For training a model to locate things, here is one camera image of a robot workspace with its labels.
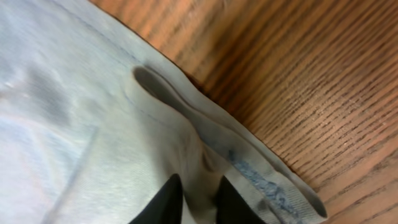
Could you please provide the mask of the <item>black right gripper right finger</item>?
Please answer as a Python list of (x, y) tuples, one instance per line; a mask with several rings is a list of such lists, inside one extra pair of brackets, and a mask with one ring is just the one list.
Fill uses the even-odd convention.
[(216, 224), (266, 224), (256, 215), (226, 177), (216, 194)]

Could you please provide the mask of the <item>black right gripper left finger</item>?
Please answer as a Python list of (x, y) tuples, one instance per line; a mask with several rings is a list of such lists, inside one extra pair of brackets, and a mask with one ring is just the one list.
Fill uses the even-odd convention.
[(182, 183), (180, 176), (173, 174), (129, 224), (181, 224), (182, 212)]

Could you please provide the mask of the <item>light blue printed t-shirt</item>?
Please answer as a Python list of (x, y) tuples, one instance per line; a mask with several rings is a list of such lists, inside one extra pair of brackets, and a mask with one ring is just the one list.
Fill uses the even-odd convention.
[(181, 223), (226, 177), (265, 223), (318, 195), (138, 35), (88, 1), (1, 2), (1, 222), (129, 223), (178, 174)]

